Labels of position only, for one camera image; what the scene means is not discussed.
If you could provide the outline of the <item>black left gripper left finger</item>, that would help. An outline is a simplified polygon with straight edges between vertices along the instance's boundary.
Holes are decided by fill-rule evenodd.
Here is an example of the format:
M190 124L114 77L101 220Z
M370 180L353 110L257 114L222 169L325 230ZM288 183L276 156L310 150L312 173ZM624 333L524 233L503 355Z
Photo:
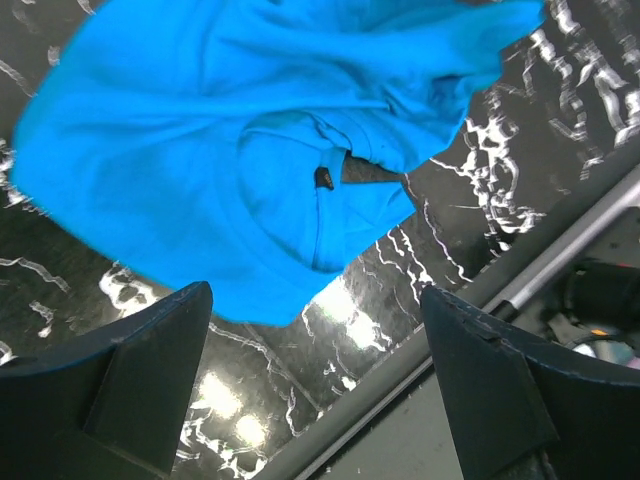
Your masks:
M2 365L2 478L168 478L212 304L209 284L192 283Z

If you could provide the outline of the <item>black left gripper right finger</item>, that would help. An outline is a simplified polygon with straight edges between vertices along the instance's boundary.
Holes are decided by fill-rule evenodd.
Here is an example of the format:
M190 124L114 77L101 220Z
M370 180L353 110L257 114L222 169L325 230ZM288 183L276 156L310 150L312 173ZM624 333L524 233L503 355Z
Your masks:
M436 286L421 313L466 479L636 479L639 373Z

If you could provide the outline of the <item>blue t shirt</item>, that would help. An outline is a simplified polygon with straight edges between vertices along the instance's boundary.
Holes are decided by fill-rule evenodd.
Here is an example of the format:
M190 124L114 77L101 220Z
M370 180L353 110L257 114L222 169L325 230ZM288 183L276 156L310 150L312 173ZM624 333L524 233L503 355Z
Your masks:
M13 134L10 182L101 255L286 326L414 212L540 1L108 1Z

